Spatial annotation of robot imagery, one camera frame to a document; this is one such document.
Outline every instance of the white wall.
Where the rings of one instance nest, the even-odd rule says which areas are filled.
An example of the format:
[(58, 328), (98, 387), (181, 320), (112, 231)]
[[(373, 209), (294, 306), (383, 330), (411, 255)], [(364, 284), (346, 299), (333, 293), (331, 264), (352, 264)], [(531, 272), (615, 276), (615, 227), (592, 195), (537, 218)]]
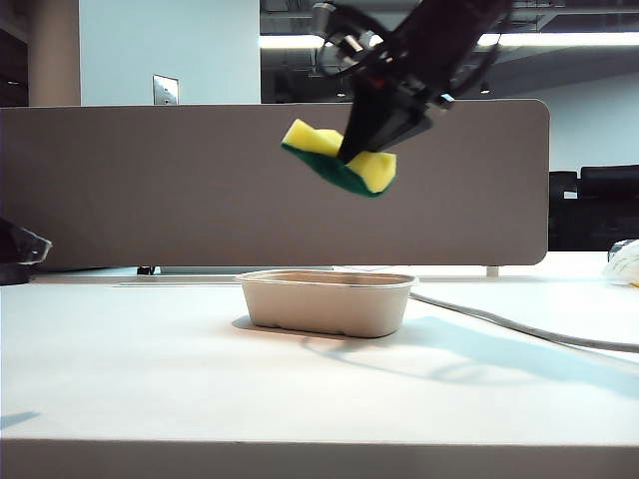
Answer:
[(181, 104), (259, 103), (259, 0), (80, 0), (82, 105), (149, 105), (151, 78)]
[(639, 74), (517, 97), (538, 98), (550, 109), (551, 171), (639, 165)]

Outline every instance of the ceiling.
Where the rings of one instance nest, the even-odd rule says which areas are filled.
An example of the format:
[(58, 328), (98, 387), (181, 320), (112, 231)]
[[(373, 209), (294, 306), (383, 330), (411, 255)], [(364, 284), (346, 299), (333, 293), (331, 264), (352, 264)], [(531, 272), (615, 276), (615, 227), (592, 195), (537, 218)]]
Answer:
[[(262, 0), (261, 33), (307, 34), (314, 3), (315, 0)], [(386, 28), (394, 29), (418, 1), (336, 3), (355, 6)], [(516, 1), (513, 6), (511, 33), (639, 31), (639, 0)], [(473, 68), (472, 62), (466, 67)], [(477, 88), (463, 98), (508, 97), (636, 71), (639, 47), (502, 49), (486, 77), (491, 93), (480, 95)], [(263, 51), (262, 83), (263, 101), (267, 103), (351, 101), (347, 81), (338, 83), (318, 74), (313, 50)]]

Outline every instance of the black object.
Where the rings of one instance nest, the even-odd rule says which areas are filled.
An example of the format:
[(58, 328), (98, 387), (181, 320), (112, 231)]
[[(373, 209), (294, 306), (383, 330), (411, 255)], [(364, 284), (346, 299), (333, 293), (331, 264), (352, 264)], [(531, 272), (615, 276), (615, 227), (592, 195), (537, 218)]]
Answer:
[(29, 281), (29, 264), (43, 261), (51, 242), (0, 218), (0, 285)]
[[(313, 7), (312, 33), (331, 42), (348, 66), (328, 76), (350, 75), (353, 106), (338, 157), (349, 162), (363, 150), (376, 152), (428, 130), (430, 105), (448, 108), (453, 97), (474, 86), (494, 62), (498, 43), (465, 80), (453, 85), (462, 62), (477, 41), (503, 17), (509, 0), (423, 0), (392, 32), (349, 6), (331, 2)], [(383, 40), (369, 46), (362, 38)]]
[[(639, 238), (639, 165), (584, 167), (550, 174), (548, 248), (611, 251)], [(564, 199), (564, 192), (577, 198)]]
[(143, 276), (150, 276), (156, 272), (155, 266), (138, 266), (138, 274)]
[(583, 167), (578, 187), (582, 199), (639, 200), (639, 166)]

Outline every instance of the wire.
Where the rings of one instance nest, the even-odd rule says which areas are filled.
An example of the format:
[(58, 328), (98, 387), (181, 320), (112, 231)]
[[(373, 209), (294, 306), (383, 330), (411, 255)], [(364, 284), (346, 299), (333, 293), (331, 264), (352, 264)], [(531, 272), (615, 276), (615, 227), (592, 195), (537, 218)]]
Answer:
[(597, 339), (584, 339), (581, 337), (569, 336), (569, 335), (560, 334), (557, 332), (546, 331), (544, 329), (538, 329), (536, 327), (527, 326), (525, 324), (521, 324), (519, 322), (506, 319), (505, 317), (499, 316), (498, 314), (494, 314), (492, 312), (484, 311), (481, 309), (475, 309), (472, 307), (461, 306), (459, 304), (453, 304), (451, 302), (441, 301), (439, 299), (423, 296), (415, 292), (412, 292), (410, 294), (410, 298), (416, 301), (425, 302), (426, 304), (431, 304), (433, 306), (443, 307), (444, 309), (449, 309), (451, 311), (459, 312), (467, 316), (476, 317), (477, 319), (491, 322), (493, 324), (497, 324), (498, 326), (512, 329), (518, 332), (522, 332), (524, 334), (538, 337), (546, 341), (557, 342), (562, 344), (571, 344), (573, 346), (590, 347), (594, 349), (605, 349), (608, 351), (639, 353), (639, 344), (633, 344), (628, 342), (600, 341)]
[(511, 24), (511, 19), (512, 3), (510, 3), (508, 10), (506, 10), (506, 14), (499, 23), (499, 39), (497, 40), (497, 43), (492, 46), (481, 64), (475, 70), (473, 70), (465, 80), (463, 80), (459, 85), (450, 88), (450, 91), (447, 92), (448, 95), (450, 95), (452, 98), (459, 97), (470, 90), (477, 84), (477, 82), (479, 82), (479, 80), (483, 78), (488, 69), (492, 66), (493, 63), (495, 63), (497, 57), (499, 56), (499, 40), (501, 40), (501, 35), (508, 32)]

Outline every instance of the yellow sponge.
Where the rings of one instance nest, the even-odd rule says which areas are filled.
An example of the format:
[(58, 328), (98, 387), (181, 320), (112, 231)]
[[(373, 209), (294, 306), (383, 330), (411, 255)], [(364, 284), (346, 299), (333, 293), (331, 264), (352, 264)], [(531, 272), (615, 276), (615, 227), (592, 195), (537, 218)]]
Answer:
[(395, 178), (396, 156), (361, 152), (344, 165), (337, 159), (343, 136), (335, 130), (316, 130), (295, 120), (282, 146), (331, 183), (367, 197), (384, 193)]

